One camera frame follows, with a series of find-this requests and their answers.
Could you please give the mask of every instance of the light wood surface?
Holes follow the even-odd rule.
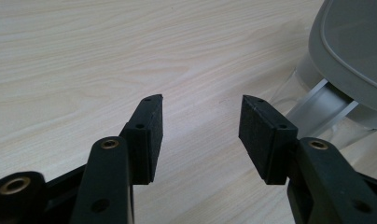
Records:
[[[243,94],[269,100],[306,51],[320,0],[0,1],[0,178],[51,180],[162,93],[155,182],[136,223],[293,223],[238,139]],[[377,177],[377,133],[344,149]]]

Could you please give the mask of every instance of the wood grain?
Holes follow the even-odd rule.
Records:
[[[78,167],[162,93],[156,180],[134,188],[136,223],[292,223],[286,187],[263,184],[237,137],[240,104],[286,80],[321,3],[0,1],[0,177]],[[377,177],[371,146],[344,154]]]

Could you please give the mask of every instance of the gray plastic object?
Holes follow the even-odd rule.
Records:
[[[345,116],[377,129],[377,1],[325,1],[296,72],[310,90],[286,115],[299,137]]]

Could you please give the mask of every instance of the round hole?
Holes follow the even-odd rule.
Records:
[[[28,187],[30,183],[31,179],[26,176],[17,177],[4,184],[0,188],[0,194],[9,195],[18,193],[23,189],[26,189],[26,187]]]
[[[311,147],[316,148],[316,149],[322,149],[322,150],[328,149],[328,145],[320,141],[311,141],[309,144]]]
[[[371,213],[371,207],[360,200],[352,200],[352,205],[355,209],[359,210],[360,212]]]
[[[106,210],[110,205],[109,200],[107,199],[100,199],[92,204],[91,211],[94,213],[101,213]]]
[[[113,139],[108,139],[108,140],[105,140],[102,144],[101,144],[101,147],[103,149],[110,149],[110,148],[113,148],[113,147],[116,147],[119,145],[119,142],[116,141],[116,140],[113,140]]]

